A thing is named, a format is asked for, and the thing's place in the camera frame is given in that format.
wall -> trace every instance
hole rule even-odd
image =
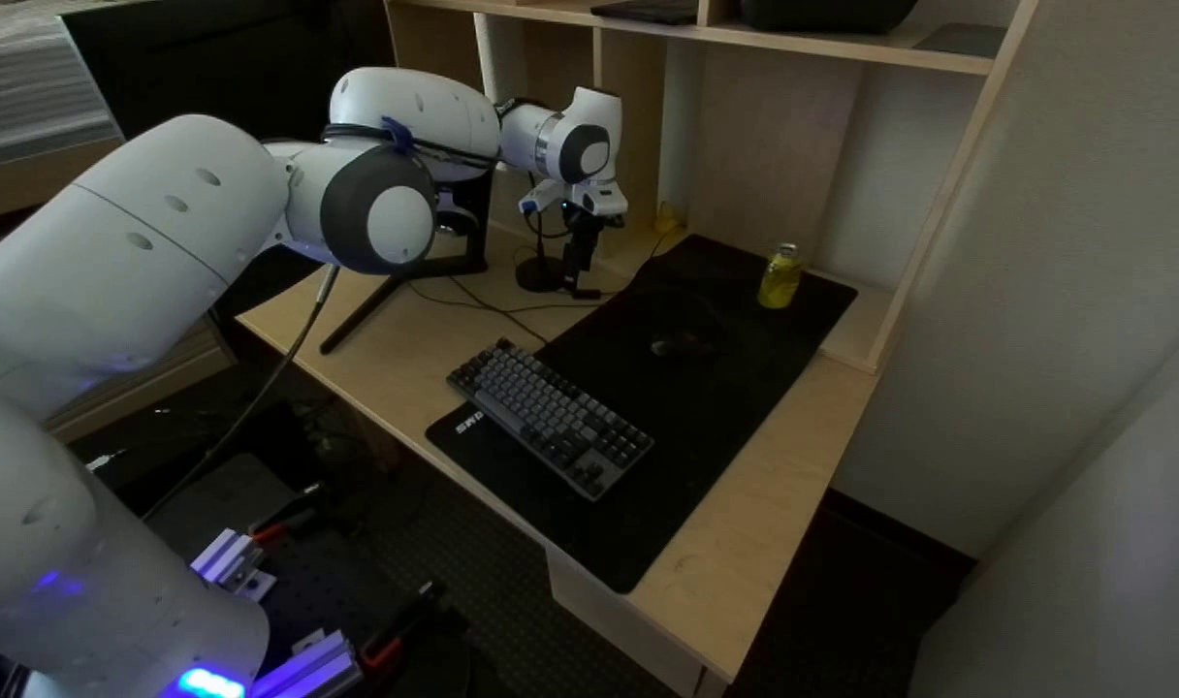
[[[1179,368],[987,563],[925,639],[911,692],[1179,698]]]
[[[983,554],[1174,342],[1179,0],[1046,0],[840,488]]]
[[[978,83],[973,78],[916,69],[872,69],[867,78],[821,222],[820,266],[876,286],[902,284]]]

black mat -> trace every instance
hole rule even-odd
[[[439,417],[432,440],[628,594],[854,303],[805,276],[788,308],[759,308],[759,270],[759,255],[690,236],[538,354],[661,436],[604,501],[585,505],[484,417],[458,434],[472,408]]]

blue led light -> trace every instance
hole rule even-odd
[[[48,568],[45,577],[34,577],[34,594],[86,597],[86,581],[64,568]]]
[[[207,668],[192,668],[176,677],[184,698],[246,698],[246,685],[235,677],[222,677]]]

desk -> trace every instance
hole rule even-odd
[[[493,233],[493,266],[467,280],[467,286],[510,308],[542,304],[524,308],[524,323],[554,336],[585,317],[594,303],[524,295],[511,284],[511,266],[529,253],[531,245]],[[625,286],[650,253],[651,245],[622,245],[616,236],[591,280],[608,290]],[[307,323],[324,276],[328,270],[241,315],[241,323],[282,354]],[[820,354],[700,511],[651,563],[643,581],[622,597],[598,584],[573,559],[547,541],[542,529],[524,523],[428,436],[428,426],[462,401],[445,387],[452,368],[497,336],[511,336],[524,350],[534,350],[534,336],[519,334],[501,315],[432,303],[470,299],[452,280],[428,280],[414,286],[421,295],[410,286],[401,290],[335,356],[324,356],[320,342],[378,284],[382,280],[343,276],[343,286],[332,295],[332,304],[297,364],[397,434],[439,471],[458,480],[470,496],[542,541],[554,602],[656,677],[678,692],[710,692],[710,685],[726,685],[741,672],[754,635],[763,622],[876,376]]]

black keyboard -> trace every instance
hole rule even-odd
[[[452,373],[452,382],[585,501],[600,501],[656,445],[651,434],[510,342]]]

